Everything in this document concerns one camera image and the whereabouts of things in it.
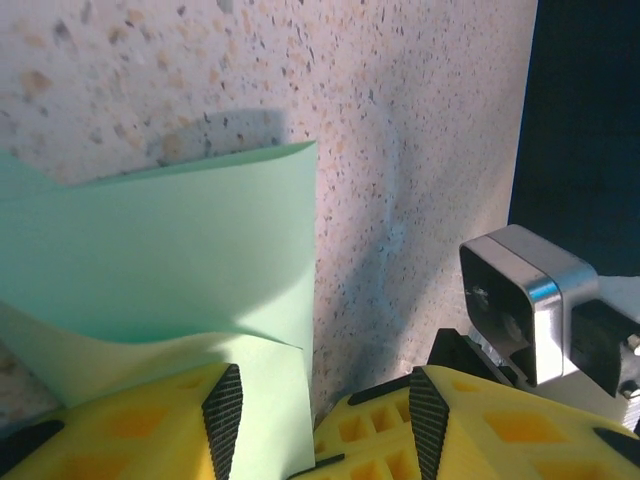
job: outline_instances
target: hexagonal hole pattern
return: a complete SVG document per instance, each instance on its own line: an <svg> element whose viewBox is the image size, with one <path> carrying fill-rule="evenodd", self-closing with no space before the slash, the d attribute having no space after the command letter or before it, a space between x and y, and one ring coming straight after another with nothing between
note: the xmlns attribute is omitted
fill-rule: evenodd
<svg viewBox="0 0 640 480"><path fill-rule="evenodd" d="M409 396L407 395L406 398L398 400L396 402L396 408L398 409L398 413L400 414L402 421L404 423L409 423L411 421L411 415L409 415Z"/></svg>
<svg viewBox="0 0 640 480"><path fill-rule="evenodd" d="M413 480L420 478L415 452L413 453L413 458L411 458L409 452L400 451L385 457L385 461L387 462L393 480Z"/></svg>
<svg viewBox="0 0 640 480"><path fill-rule="evenodd" d="M484 415L507 443L563 443L567 439L544 415L533 412L489 412Z"/></svg>
<svg viewBox="0 0 640 480"><path fill-rule="evenodd" d="M367 427L360 417L343 420L338 425L343 442L356 442L368 436Z"/></svg>
<svg viewBox="0 0 640 480"><path fill-rule="evenodd" d="M108 455L71 455L63 459L49 480L115 480L130 459Z"/></svg>
<svg viewBox="0 0 640 480"><path fill-rule="evenodd" d="M351 471L351 480L384 480L375 462L360 465Z"/></svg>
<svg viewBox="0 0 640 480"><path fill-rule="evenodd" d="M596 462L577 460L539 460L533 462L544 480L617 480L614 469Z"/></svg>
<svg viewBox="0 0 640 480"><path fill-rule="evenodd" d="M381 433L385 430L391 430L396 426L391 411L387 407L380 407L371 412L371 421L376 432Z"/></svg>
<svg viewBox="0 0 640 480"><path fill-rule="evenodd" d="M141 438L151 433L162 422L169 410L163 407L126 408L106 420L110 435L120 438Z"/></svg>

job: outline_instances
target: granite surface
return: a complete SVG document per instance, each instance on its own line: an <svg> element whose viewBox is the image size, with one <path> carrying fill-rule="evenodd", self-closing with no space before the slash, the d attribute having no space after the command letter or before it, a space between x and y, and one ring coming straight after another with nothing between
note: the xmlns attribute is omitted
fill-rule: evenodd
<svg viewBox="0 0 640 480"><path fill-rule="evenodd" d="M318 141L314 403L466 328L506 223L535 0L6 0L0 146L63 184ZM55 405L0 355L0 425Z"/></svg>

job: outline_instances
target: speckled countertop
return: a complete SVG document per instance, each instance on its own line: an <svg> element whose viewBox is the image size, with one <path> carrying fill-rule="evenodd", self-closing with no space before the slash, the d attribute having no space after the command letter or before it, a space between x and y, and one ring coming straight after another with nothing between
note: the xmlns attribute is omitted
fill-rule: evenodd
<svg viewBox="0 0 640 480"><path fill-rule="evenodd" d="M535 0L6 0L0 146L73 184L316 139L314 400L465 328L505 224ZM0 425L54 400L0 355Z"/></svg>

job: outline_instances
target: dark blue background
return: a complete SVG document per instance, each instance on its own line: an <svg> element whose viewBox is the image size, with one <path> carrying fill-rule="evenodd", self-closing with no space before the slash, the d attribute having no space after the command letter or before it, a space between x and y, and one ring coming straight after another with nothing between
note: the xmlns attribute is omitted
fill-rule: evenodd
<svg viewBox="0 0 640 480"><path fill-rule="evenodd" d="M640 1L539 1L509 221L640 275Z"/></svg>

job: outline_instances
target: black rubber pad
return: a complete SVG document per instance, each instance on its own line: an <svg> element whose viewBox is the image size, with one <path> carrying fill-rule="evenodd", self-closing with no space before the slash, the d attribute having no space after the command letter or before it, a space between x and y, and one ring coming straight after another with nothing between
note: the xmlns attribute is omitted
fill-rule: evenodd
<svg viewBox="0 0 640 480"><path fill-rule="evenodd" d="M349 400L347 400L347 405L350 405L352 407L355 405L360 405L361 403L368 402L369 400L373 400L374 398L382 397L383 395L386 395L388 393L408 387L409 377L410 375L405 375L404 377L396 378L386 383L376 385L375 387L367 388L366 390L354 393L349 397Z"/></svg>
<svg viewBox="0 0 640 480"><path fill-rule="evenodd" d="M242 382L238 365L229 365L202 404L213 471L228 480L242 414Z"/></svg>
<svg viewBox="0 0 640 480"><path fill-rule="evenodd" d="M435 480L449 422L449 406L426 372L415 367L409 385L409 414L422 480Z"/></svg>
<svg viewBox="0 0 640 480"><path fill-rule="evenodd" d="M607 445L638 467L640 477L640 440L637 438L614 432L608 428L597 427L593 431Z"/></svg>
<svg viewBox="0 0 640 480"><path fill-rule="evenodd" d="M60 420L25 427L0 440L0 477L31 455L64 428Z"/></svg>
<svg viewBox="0 0 640 480"><path fill-rule="evenodd" d="M511 368L506 367L506 371L501 371L498 367L493 367L492 370L492 364L489 357L468 336L460 335L455 328L438 329L427 362L427 365L453 368L496 383L505 383L504 380L509 379L513 380L512 385L515 383L517 377L514 378L515 372ZM496 371L506 378L498 378Z"/></svg>
<svg viewBox="0 0 640 480"><path fill-rule="evenodd" d="M329 465L333 465L334 463L338 463L344 460L344 453L340 453L339 455L334 455L333 457L325 458L324 460L320 460L316 462L315 467L307 468L298 473L294 473L287 480L291 480L293 478L299 477L301 475L306 475L309 472L315 472L316 470L320 470L321 468L328 467Z"/></svg>

